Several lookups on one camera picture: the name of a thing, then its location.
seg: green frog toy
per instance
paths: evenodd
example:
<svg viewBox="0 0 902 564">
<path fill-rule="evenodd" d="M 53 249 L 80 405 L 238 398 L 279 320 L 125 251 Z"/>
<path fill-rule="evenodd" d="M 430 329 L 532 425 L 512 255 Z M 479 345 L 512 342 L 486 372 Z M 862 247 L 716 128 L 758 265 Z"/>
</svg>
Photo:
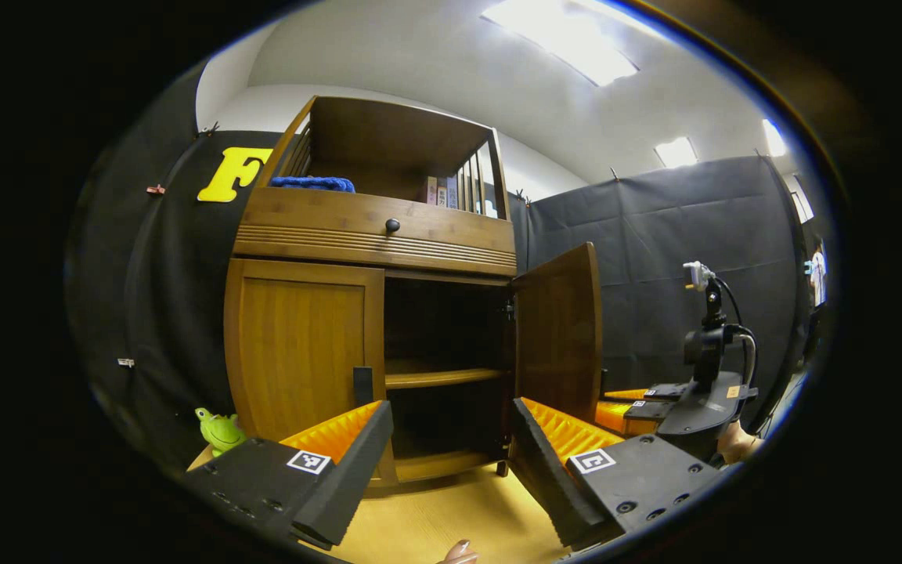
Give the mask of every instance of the green frog toy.
<svg viewBox="0 0 902 564">
<path fill-rule="evenodd" d="M 243 440 L 246 440 L 246 433 L 236 423 L 239 420 L 238 414 L 225 418 L 223 415 L 211 414 L 203 407 L 198 407 L 193 412 L 200 420 L 200 434 L 211 443 L 212 453 L 216 457 L 221 457 L 226 450 L 241 445 Z"/>
</svg>

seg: blue towel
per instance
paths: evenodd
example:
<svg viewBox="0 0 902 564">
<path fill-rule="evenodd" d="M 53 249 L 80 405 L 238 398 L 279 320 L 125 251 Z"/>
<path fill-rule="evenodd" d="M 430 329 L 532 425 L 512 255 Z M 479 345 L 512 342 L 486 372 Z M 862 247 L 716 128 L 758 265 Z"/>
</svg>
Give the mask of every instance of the blue towel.
<svg viewBox="0 0 902 564">
<path fill-rule="evenodd" d="M 354 193 L 354 183 L 348 179 L 339 179 L 336 176 L 277 176 L 269 181 L 271 186 L 282 188 L 307 188 L 310 190 L 333 190 L 334 192 Z"/>
</svg>

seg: wooden drawer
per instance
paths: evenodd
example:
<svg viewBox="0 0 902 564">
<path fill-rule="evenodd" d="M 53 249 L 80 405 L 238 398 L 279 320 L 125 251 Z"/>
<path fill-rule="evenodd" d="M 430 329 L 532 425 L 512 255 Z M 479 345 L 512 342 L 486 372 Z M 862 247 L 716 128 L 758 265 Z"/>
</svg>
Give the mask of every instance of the wooden drawer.
<svg viewBox="0 0 902 564">
<path fill-rule="evenodd" d="M 385 222 L 400 222 L 388 234 Z M 233 253 L 504 276 L 517 274 L 511 222 L 394 197 L 255 188 Z"/>
</svg>

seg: wooden shelf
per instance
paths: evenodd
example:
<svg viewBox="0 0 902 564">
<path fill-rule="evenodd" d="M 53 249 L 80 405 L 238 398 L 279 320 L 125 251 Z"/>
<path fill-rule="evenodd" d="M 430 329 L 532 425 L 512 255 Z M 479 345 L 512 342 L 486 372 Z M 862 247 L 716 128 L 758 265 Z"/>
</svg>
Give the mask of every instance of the wooden shelf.
<svg viewBox="0 0 902 564">
<path fill-rule="evenodd" d="M 426 457 L 396 458 L 395 472 L 399 482 L 415 479 L 439 478 L 491 463 L 487 454 L 475 450 L 454 450 L 452 453 L 430 454 Z"/>
<path fill-rule="evenodd" d="M 412 374 L 386 374 L 386 389 L 429 388 L 433 385 L 490 381 L 507 374 L 493 368 L 470 368 L 466 371 L 412 372 Z"/>
</svg>

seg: yellow floor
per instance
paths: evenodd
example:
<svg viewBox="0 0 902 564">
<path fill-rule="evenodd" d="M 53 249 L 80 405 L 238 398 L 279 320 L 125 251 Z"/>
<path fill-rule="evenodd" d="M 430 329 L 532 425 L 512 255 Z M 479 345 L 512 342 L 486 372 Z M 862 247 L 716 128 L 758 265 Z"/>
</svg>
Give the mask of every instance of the yellow floor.
<svg viewBox="0 0 902 564">
<path fill-rule="evenodd" d="M 357 564 L 434 564 L 461 539 L 489 564 L 553 562 L 569 553 L 548 514 L 496 465 L 440 479 L 368 488 L 343 543 L 328 554 Z"/>
</svg>

